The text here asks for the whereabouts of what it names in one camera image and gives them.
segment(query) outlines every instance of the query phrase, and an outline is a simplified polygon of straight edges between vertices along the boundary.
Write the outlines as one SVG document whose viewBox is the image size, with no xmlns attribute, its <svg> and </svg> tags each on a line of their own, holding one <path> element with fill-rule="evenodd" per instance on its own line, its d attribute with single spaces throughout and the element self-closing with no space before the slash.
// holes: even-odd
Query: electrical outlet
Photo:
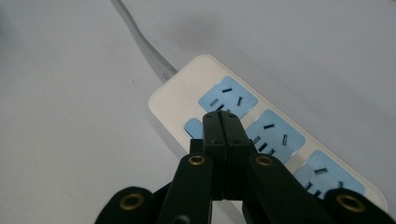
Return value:
<svg viewBox="0 0 396 224">
<path fill-rule="evenodd" d="M 270 109 L 248 126 L 246 132 L 260 153 L 275 156 L 282 163 L 286 163 L 305 143 L 302 134 Z"/>
<path fill-rule="evenodd" d="M 230 79 L 237 85 L 225 81 Z M 226 95 L 223 94 L 230 93 L 227 88 L 225 89 L 226 92 L 222 92 L 224 86 L 234 87 L 231 94 L 232 100 L 227 99 Z M 242 100 L 252 99 L 252 101 L 238 108 L 239 95 L 247 97 L 243 97 Z M 312 180 L 313 186 L 308 188 L 308 191 L 314 192 L 313 190 L 318 189 L 324 193 L 327 189 L 320 185 L 327 186 L 333 180 L 335 181 L 338 178 L 337 176 L 343 173 L 335 172 L 338 170 L 336 167 L 340 167 L 341 170 L 352 176 L 356 182 L 364 187 L 362 193 L 366 198 L 381 209 L 388 210 L 384 196 L 375 186 L 336 157 L 312 135 L 252 89 L 244 80 L 211 56 L 202 55 L 187 64 L 151 95 L 148 105 L 152 113 L 186 151 L 190 149 L 192 138 L 202 138 L 202 117 L 204 114 L 216 109 L 230 109 L 231 112 L 238 113 L 248 136 L 256 143 L 256 148 L 263 153 L 273 153 L 274 156 L 285 162 L 285 166 L 292 174 L 299 169 L 305 170 L 311 167 L 311 161 L 317 159 L 317 156 L 314 156 L 316 151 L 326 155 L 328 159 L 323 160 L 322 165 L 331 170 L 327 175 L 330 177 L 302 180 L 301 183 L 304 187 L 309 180 Z M 301 175 L 301 170 L 296 173 L 296 176 Z M 353 182 L 348 182 L 352 178 L 341 181 L 347 186 L 348 183 Z"/>
<path fill-rule="evenodd" d="M 305 189 L 321 199 L 329 189 L 351 189 L 364 194 L 364 186 L 321 151 L 314 152 L 294 173 Z"/>
</svg>

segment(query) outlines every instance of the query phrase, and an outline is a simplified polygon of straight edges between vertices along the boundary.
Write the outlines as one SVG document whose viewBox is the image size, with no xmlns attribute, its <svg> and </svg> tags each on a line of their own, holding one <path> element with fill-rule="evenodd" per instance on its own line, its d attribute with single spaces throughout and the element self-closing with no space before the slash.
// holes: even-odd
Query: white background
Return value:
<svg viewBox="0 0 396 224">
<path fill-rule="evenodd" d="M 176 68 L 223 62 L 377 186 L 396 218 L 396 3 L 127 0 Z M 93 223 L 185 154 L 149 111 L 163 82 L 109 1 L 0 0 L 0 223 Z M 244 223 L 229 203 L 213 223 Z"/>
</svg>

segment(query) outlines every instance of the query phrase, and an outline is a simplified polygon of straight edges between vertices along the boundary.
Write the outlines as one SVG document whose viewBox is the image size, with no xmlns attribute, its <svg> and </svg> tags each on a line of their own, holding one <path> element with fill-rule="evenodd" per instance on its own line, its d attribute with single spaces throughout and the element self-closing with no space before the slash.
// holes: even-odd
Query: light blue outlet panel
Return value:
<svg viewBox="0 0 396 224">
<path fill-rule="evenodd" d="M 305 138 L 272 110 L 265 110 L 246 129 L 260 153 L 277 157 L 285 163 L 304 143 Z"/>
<path fill-rule="evenodd" d="M 309 193 L 323 199 L 330 189 L 351 189 L 363 194 L 363 184 L 321 151 L 315 151 L 294 177 Z"/>
<path fill-rule="evenodd" d="M 203 125 L 198 119 L 189 119 L 184 125 L 184 130 L 193 139 L 202 139 Z"/>
<path fill-rule="evenodd" d="M 199 105 L 206 110 L 206 112 L 224 110 L 235 114 L 240 119 L 244 117 L 257 102 L 257 98 L 232 77 L 225 77 L 222 79 L 221 82 L 216 84 L 216 86 L 198 101 Z"/>
</svg>

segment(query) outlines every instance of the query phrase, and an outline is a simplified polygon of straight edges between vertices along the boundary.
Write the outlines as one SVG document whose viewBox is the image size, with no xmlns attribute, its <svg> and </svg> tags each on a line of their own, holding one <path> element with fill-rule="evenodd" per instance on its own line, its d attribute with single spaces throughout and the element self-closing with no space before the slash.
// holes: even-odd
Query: power strip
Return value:
<svg viewBox="0 0 396 224">
<path fill-rule="evenodd" d="M 308 192 L 323 198 L 329 189 L 352 189 L 388 211 L 375 186 L 209 55 L 187 64 L 151 95 L 148 105 L 186 151 L 192 138 L 202 138 L 204 114 L 230 111 L 257 150 L 279 158 Z"/>
</svg>

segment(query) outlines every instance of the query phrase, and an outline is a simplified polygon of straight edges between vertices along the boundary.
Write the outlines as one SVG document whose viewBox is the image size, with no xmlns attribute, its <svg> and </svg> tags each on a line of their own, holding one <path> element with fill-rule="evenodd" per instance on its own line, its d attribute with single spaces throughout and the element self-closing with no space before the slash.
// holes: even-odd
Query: white table surface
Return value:
<svg viewBox="0 0 396 224">
<path fill-rule="evenodd" d="M 125 0 L 176 68 L 211 54 L 377 186 L 396 218 L 396 3 Z M 109 1 L 0 0 L 0 223 L 93 223 L 185 151 Z M 213 223 L 244 223 L 217 203 Z"/>
</svg>

